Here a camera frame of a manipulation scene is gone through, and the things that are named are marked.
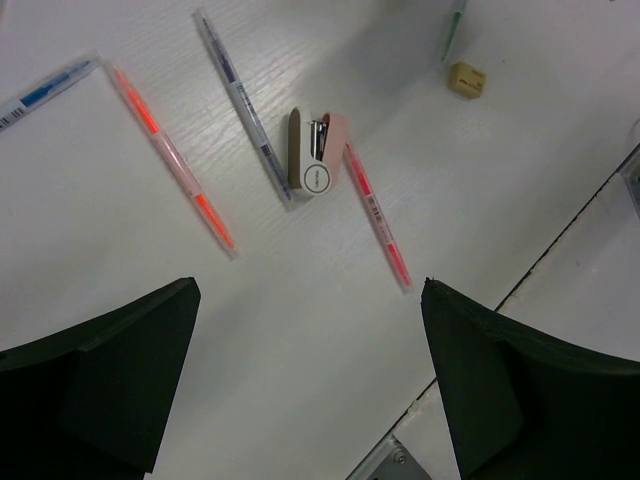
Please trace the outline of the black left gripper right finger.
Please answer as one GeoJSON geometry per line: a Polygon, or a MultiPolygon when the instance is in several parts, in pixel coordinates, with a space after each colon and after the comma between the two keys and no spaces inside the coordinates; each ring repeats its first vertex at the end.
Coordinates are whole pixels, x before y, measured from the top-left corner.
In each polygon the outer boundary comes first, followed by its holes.
{"type": "Polygon", "coordinates": [[[636,479],[639,364],[428,279],[421,310],[464,479],[636,479]]]}

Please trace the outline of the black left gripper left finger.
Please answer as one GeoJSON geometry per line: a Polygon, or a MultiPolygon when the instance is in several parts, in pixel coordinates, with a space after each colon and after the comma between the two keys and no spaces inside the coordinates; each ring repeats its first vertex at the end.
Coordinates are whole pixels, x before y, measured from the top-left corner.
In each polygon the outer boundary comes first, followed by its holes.
{"type": "Polygon", "coordinates": [[[2,473],[152,473],[200,300],[181,278],[2,351],[2,473]]]}

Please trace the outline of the pink red highlighter pen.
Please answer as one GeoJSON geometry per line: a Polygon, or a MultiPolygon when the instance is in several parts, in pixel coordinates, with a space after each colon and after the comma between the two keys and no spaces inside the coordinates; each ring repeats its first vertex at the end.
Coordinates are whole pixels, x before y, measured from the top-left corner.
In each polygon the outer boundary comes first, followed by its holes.
{"type": "Polygon", "coordinates": [[[409,293],[413,288],[411,276],[364,166],[350,143],[345,146],[345,165],[391,271],[401,291],[404,294],[409,293]]]}

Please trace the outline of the orange highlighter pen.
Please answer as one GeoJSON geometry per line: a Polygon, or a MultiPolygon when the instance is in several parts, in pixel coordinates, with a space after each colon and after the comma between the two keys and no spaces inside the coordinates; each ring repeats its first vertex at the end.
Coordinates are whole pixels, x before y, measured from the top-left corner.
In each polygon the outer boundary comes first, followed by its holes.
{"type": "Polygon", "coordinates": [[[192,173],[186,160],[167,133],[160,127],[146,102],[124,72],[109,61],[103,62],[103,68],[211,235],[216,239],[226,255],[234,259],[237,256],[236,243],[221,216],[217,213],[192,173]]]}

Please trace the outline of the metal mounting plate left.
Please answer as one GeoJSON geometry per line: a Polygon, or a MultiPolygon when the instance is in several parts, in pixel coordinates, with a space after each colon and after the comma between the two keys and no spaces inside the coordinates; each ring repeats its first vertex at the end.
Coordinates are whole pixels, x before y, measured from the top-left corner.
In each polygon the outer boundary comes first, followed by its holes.
{"type": "Polygon", "coordinates": [[[347,480],[431,480],[394,434],[386,435],[356,466],[347,480]]]}

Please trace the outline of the dark purple highlighter pen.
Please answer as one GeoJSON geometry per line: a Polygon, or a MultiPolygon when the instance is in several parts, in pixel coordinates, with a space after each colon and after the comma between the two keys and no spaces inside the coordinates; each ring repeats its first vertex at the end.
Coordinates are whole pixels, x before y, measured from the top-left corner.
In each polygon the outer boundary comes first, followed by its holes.
{"type": "Polygon", "coordinates": [[[197,8],[192,13],[192,17],[211,60],[218,70],[229,99],[259,156],[265,172],[269,176],[285,210],[293,210],[295,207],[295,198],[286,180],[283,166],[277,158],[268,135],[261,124],[259,116],[231,61],[226,47],[222,43],[211,19],[203,8],[197,8]]]}

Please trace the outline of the tan eraser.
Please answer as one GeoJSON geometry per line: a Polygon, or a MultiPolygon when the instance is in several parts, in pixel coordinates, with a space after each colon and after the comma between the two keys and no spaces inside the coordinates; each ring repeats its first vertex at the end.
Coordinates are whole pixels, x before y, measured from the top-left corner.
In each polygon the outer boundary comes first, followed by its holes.
{"type": "Polygon", "coordinates": [[[451,66],[447,80],[447,87],[452,92],[468,99],[482,96],[486,85],[487,75],[465,62],[457,62],[451,66]]]}

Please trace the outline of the green highlighter pen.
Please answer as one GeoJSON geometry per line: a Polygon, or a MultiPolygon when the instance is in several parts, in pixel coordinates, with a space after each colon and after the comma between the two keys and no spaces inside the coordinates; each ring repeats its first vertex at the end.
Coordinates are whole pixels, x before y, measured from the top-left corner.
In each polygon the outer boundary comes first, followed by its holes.
{"type": "Polygon", "coordinates": [[[445,37],[445,41],[443,44],[443,48],[442,48],[442,52],[440,55],[440,61],[441,62],[445,62],[449,52],[451,50],[452,44],[454,42],[454,39],[456,37],[456,33],[457,30],[459,28],[459,25],[461,23],[463,14],[467,8],[467,4],[468,4],[468,0],[459,0],[456,2],[456,6],[453,10],[452,16],[451,16],[451,22],[449,24],[447,33],[446,33],[446,37],[445,37]]]}

